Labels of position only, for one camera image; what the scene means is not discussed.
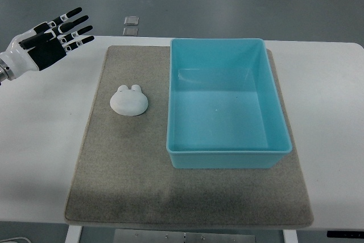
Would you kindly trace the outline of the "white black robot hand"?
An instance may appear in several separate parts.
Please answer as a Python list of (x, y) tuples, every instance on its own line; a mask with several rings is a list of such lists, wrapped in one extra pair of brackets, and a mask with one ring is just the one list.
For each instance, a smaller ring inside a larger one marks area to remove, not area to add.
[(92, 30), (91, 25), (57, 38), (89, 19), (84, 15), (73, 22), (66, 22), (80, 12), (82, 12), (81, 7), (75, 8), (47, 24), (40, 24), (14, 37), (6, 51), (1, 52), (1, 79), (16, 79), (28, 71), (42, 71), (66, 57), (66, 52), (93, 41), (94, 36), (87, 36), (64, 47), (61, 44), (68, 43)]

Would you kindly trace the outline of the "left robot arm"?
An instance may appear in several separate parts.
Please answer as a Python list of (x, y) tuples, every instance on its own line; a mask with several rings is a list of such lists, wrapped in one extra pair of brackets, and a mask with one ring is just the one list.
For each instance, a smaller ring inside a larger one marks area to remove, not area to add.
[(73, 31), (89, 19), (84, 15), (71, 21), (80, 12), (82, 8), (78, 7), (15, 36), (6, 51), (1, 52), (1, 81), (15, 80), (28, 71), (42, 71), (93, 41), (93, 36), (80, 39), (92, 26)]

